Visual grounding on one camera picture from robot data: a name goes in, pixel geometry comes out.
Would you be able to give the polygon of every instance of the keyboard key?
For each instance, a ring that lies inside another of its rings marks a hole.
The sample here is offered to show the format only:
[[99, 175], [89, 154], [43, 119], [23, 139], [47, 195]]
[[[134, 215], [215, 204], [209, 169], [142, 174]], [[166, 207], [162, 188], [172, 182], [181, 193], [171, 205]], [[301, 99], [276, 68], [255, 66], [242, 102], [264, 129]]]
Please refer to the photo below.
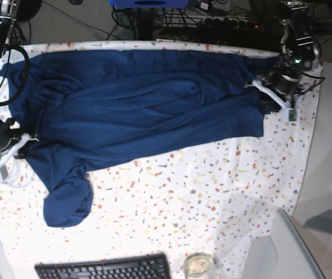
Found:
[[138, 266], [137, 262], [128, 262], [128, 263], [112, 263], [112, 264], [105, 264], [103, 269], [122, 269], [126, 267], [135, 267]]
[[77, 276], [81, 277], [81, 276], [90, 276], [91, 273], [89, 271], [86, 272], [77, 272]]
[[61, 279], [68, 279], [70, 276], [67, 272], [59, 272]]

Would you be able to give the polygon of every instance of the black cable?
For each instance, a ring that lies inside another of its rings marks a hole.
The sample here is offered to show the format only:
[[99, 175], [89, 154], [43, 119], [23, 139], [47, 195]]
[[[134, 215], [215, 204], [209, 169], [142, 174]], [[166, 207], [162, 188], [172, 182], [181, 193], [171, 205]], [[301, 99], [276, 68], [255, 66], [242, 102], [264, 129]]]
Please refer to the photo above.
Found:
[[169, 24], [168, 21], [167, 21], [166, 9], [163, 8], [162, 11], [163, 11], [163, 15], [165, 16], [165, 23], [166, 23], [167, 27], [170, 27], [170, 24]]
[[316, 43], [317, 45], [317, 49], [319, 51], [319, 59], [322, 58], [322, 46], [321, 44], [319, 43], [319, 41], [316, 39], [316, 37], [312, 37], [313, 41]]
[[21, 84], [20, 84], [19, 89], [14, 94], [14, 96], [12, 96], [8, 101], [0, 102], [0, 106], [8, 106], [9, 104], [13, 103], [21, 95], [21, 93], [24, 90], [24, 87], [26, 85], [28, 74], [29, 74], [29, 71], [30, 71], [30, 59], [27, 55], [27, 52], [22, 47], [17, 46], [17, 45], [10, 45], [10, 46], [7, 46], [6, 49], [7, 50], [14, 49], [15, 51], [20, 52], [24, 56], [25, 67], [23, 69], [24, 74], [23, 74], [23, 77], [21, 79]]
[[33, 32], [33, 29], [31, 28], [31, 21], [28, 21], [27, 24], [28, 24], [28, 44], [31, 45], [31, 36]]
[[324, 41], [322, 42], [321, 45], [324, 45], [324, 44], [326, 44], [326, 43], [328, 43], [328, 42], [330, 42], [330, 41], [332, 41], [332, 38], [329, 38], [329, 39], [327, 39], [327, 40], [324, 40]]
[[11, 51], [12, 51], [12, 50], [10, 49], [10, 50], [9, 50], [9, 53], [8, 53], [7, 66], [5, 67], [4, 76], [3, 76], [3, 79], [2, 79], [2, 81], [1, 81], [1, 83], [0, 83], [0, 90], [1, 90], [1, 88], [2, 88], [2, 85], [3, 85], [4, 81], [5, 81], [5, 79], [7, 78], [8, 68], [9, 68], [9, 61], [10, 61], [10, 53], [11, 53]]
[[[114, 6], [113, 6], [113, 10], [112, 10], [112, 19], [114, 19]], [[109, 33], [109, 35], [107, 36], [106, 40], [109, 41], [110, 37], [113, 35], [114, 31], [118, 28], [118, 22], [116, 22], [115, 26], [113, 27], [112, 31]]]
[[177, 9], [177, 10], [178, 10], [179, 14], [181, 15], [181, 18], [183, 19], [185, 27], [188, 27], [188, 23], [184, 17], [184, 14], [182, 13], [181, 9]]
[[301, 71], [301, 73], [306, 76], [306, 77], [310, 77], [310, 78], [314, 78], [315, 80], [325, 80], [326, 78], [325, 77], [315, 77], [315, 76], [312, 76], [310, 74], [307, 74], [307, 73], [304, 73]]
[[196, 22], [193, 18], [191, 18], [189, 15], [187, 15], [187, 12], [185, 9], [179, 9], [179, 12], [182, 13], [184, 16], [186, 16], [188, 19], [190, 19], [192, 22], [198, 25], [198, 22]]
[[27, 40], [26, 40], [26, 37], [24, 35], [24, 32], [22, 31], [22, 28], [20, 27], [20, 25], [17, 22], [15, 22], [14, 28], [19, 33], [20, 45], [27, 45]]
[[319, 81], [317, 84], [315, 84], [315, 85], [313, 85], [313, 86], [310, 86], [307, 90], [305, 90], [304, 92], [301, 92], [301, 94], [304, 95], [305, 93], [307, 93], [307, 92], [313, 90], [314, 88], [316, 88], [317, 86], [321, 85], [321, 83], [324, 82], [324, 81], [326, 80], [325, 77], [322, 77], [322, 78], [319, 78], [319, 79], [320, 79], [320, 81]]
[[[76, 19], [75, 17], [73, 17], [73, 16], [69, 15], [68, 13], [64, 12], [63, 10], [60, 10], [59, 8], [57, 8], [57, 7], [53, 6], [53, 5], [51, 5], [50, 3], [47, 3], [47, 2], [45, 2], [45, 1], [44, 1], [43, 3], [46, 4], [47, 6], [50, 6], [50, 7], [53, 8], [53, 9], [57, 10], [58, 12], [64, 14], [65, 16], [67, 16], [67, 17], [69, 17], [69, 18], [75, 20], [76, 22], [79, 22], [79, 23], [81, 23], [81, 24], [83, 24], [83, 25], [85, 25], [85, 26], [87, 26], [87, 27], [89, 27], [89, 28], [95, 29], [95, 30], [97, 30], [97, 31], [100, 31], [100, 32], [104, 32], [104, 33], [110, 34], [109, 32], [107, 32], [107, 31], [105, 31], [105, 30], [103, 30], [103, 29], [100, 29], [100, 28], [94, 27], [94, 26], [89, 25], [89, 24], [87, 24], [87, 23], [85, 23], [85, 22], [82, 22], [82, 21], [79, 20], [79, 19]], [[121, 38], [119, 38], [119, 37], [117, 37], [117, 36], [115, 36], [115, 35], [113, 35], [113, 34], [112, 34], [111, 36], [117, 38], [117, 39], [120, 40], [120, 41], [122, 41]]]
[[172, 8], [172, 11], [171, 11], [171, 18], [170, 18], [170, 21], [169, 21], [169, 23], [171, 23], [171, 24], [172, 24], [172, 17], [173, 17], [173, 8]]
[[127, 16], [128, 21], [130, 22], [130, 26], [133, 32], [133, 38], [134, 40], [137, 40], [137, 33], [135, 28], [135, 17], [131, 15], [131, 13], [127, 10], [124, 11], [124, 14]]

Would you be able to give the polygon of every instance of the gray floor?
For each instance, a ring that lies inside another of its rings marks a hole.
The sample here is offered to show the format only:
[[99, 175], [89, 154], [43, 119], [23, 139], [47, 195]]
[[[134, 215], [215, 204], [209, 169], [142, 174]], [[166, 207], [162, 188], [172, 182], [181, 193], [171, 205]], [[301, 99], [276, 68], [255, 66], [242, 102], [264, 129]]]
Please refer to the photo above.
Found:
[[[106, 40], [108, 33], [114, 28], [110, 14], [112, 7], [106, 0], [85, 0], [81, 6], [73, 6], [67, 0], [45, 0], [61, 11], [89, 24], [97, 29], [87, 27], [58, 10], [43, 4], [40, 12], [31, 21], [32, 44], [75, 41], [102, 41]], [[233, 0], [234, 6], [249, 9], [248, 0]], [[329, 16], [325, 7], [317, 8], [318, 16]], [[28, 25], [23, 24], [25, 34], [28, 34]], [[123, 39], [132, 40], [131, 31], [118, 27], [113, 35]], [[323, 45], [323, 60], [332, 62], [332, 41]]]

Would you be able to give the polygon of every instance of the confetti pattern tablecloth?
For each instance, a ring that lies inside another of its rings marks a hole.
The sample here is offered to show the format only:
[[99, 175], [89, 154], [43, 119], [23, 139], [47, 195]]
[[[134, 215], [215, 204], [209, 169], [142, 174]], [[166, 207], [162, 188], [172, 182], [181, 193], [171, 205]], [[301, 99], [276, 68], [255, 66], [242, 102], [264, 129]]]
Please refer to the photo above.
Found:
[[[273, 53], [183, 42], [83, 42], [26, 47], [30, 56], [85, 49], [178, 49], [273, 56]], [[22, 57], [12, 52], [11, 62]], [[6, 56], [0, 61], [5, 63]], [[5, 84], [1, 99], [8, 98]], [[196, 252], [213, 254], [219, 278], [239, 278], [251, 242], [270, 235], [275, 212], [294, 211], [315, 124], [319, 89], [302, 117], [265, 118], [263, 138], [226, 139], [92, 172], [91, 214], [73, 228], [49, 228], [48, 195], [22, 161], [19, 185], [0, 184], [0, 236], [11, 266], [78, 262], [165, 252], [174, 279]], [[1, 116], [7, 117], [6, 108]]]

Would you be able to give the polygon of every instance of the white cable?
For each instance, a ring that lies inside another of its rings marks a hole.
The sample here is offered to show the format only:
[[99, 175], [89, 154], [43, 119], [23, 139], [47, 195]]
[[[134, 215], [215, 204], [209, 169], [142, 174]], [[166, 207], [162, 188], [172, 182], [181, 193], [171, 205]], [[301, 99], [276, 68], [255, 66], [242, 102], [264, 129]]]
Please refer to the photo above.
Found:
[[6, 154], [5, 156], [2, 157], [2, 159], [0, 160], [0, 168], [1, 168], [2, 166], [4, 166], [4, 165], [6, 164], [6, 162], [8, 162], [9, 159], [10, 159], [11, 157], [15, 156], [15, 155], [18, 153], [18, 151], [19, 151], [22, 147], [24, 147], [25, 144], [26, 144], [29, 140], [31, 140], [30, 135], [28, 135], [28, 134], [23, 134], [23, 135], [21, 136], [21, 140], [20, 140], [18, 143], [16, 143], [14, 146], [12, 146], [12, 148], [7, 152], [7, 154]]
[[18, 189], [25, 188], [25, 187], [29, 186], [32, 182], [34, 182], [35, 172], [33, 172], [33, 175], [31, 176], [30, 181], [27, 182], [26, 184], [15, 185], [15, 182], [20, 178], [21, 163], [20, 163], [20, 160], [17, 160], [15, 157], [13, 157], [13, 159], [14, 159], [14, 161], [13, 161], [12, 168], [9, 171], [9, 175], [7, 176], [6, 179], [4, 179], [4, 181], [0, 181], [0, 184], [7, 185], [12, 188], [18, 188]]

